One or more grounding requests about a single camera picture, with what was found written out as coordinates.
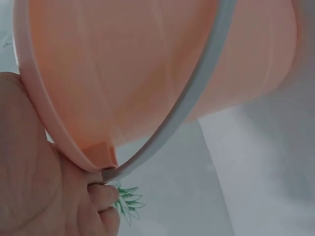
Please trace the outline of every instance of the hand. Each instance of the hand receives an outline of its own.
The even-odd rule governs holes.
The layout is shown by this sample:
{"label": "hand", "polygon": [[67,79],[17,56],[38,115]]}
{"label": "hand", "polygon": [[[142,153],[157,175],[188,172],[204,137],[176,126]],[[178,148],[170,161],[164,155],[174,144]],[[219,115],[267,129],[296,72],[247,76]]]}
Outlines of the hand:
{"label": "hand", "polygon": [[0,73],[0,236],[116,236],[118,191],[46,139],[19,75]]}

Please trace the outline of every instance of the bucket handle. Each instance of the bucket handle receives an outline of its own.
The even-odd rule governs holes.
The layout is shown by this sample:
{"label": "bucket handle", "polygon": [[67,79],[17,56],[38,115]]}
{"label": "bucket handle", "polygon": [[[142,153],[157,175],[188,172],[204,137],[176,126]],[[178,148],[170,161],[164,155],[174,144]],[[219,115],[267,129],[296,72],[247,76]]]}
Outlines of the bucket handle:
{"label": "bucket handle", "polygon": [[235,8],[236,0],[220,0],[213,29],[202,55],[175,105],[155,133],[127,162],[116,169],[102,171],[103,180],[110,182],[128,176],[149,160],[176,132],[201,97],[219,61]]}

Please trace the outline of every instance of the green leaf design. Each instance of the green leaf design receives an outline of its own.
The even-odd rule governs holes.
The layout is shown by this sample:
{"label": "green leaf design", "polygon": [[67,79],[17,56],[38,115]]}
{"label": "green leaf design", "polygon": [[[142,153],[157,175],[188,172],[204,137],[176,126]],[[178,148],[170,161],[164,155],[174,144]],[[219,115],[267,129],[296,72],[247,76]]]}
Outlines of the green leaf design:
{"label": "green leaf design", "polygon": [[117,209],[120,215],[131,226],[131,218],[139,220],[140,216],[137,210],[145,206],[145,204],[139,202],[142,195],[134,194],[138,190],[138,187],[123,189],[120,181],[115,181],[111,184],[119,192],[119,200],[113,204],[113,207]]}
{"label": "green leaf design", "polygon": [[139,209],[145,206],[145,204],[137,202],[137,201],[126,201],[128,206],[131,206],[132,208]]}

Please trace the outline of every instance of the white surface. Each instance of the white surface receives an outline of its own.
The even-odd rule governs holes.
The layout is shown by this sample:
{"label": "white surface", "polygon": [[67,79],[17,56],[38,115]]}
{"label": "white surface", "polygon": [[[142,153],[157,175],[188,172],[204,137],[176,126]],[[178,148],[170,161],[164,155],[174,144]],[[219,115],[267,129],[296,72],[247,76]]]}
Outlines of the white surface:
{"label": "white surface", "polygon": [[277,91],[200,120],[235,236],[315,235],[315,1]]}
{"label": "white surface", "polygon": [[[117,150],[121,162],[145,140]],[[120,236],[234,236],[221,188],[199,124],[181,127],[122,186],[139,186],[146,204],[131,227],[122,217]]]}

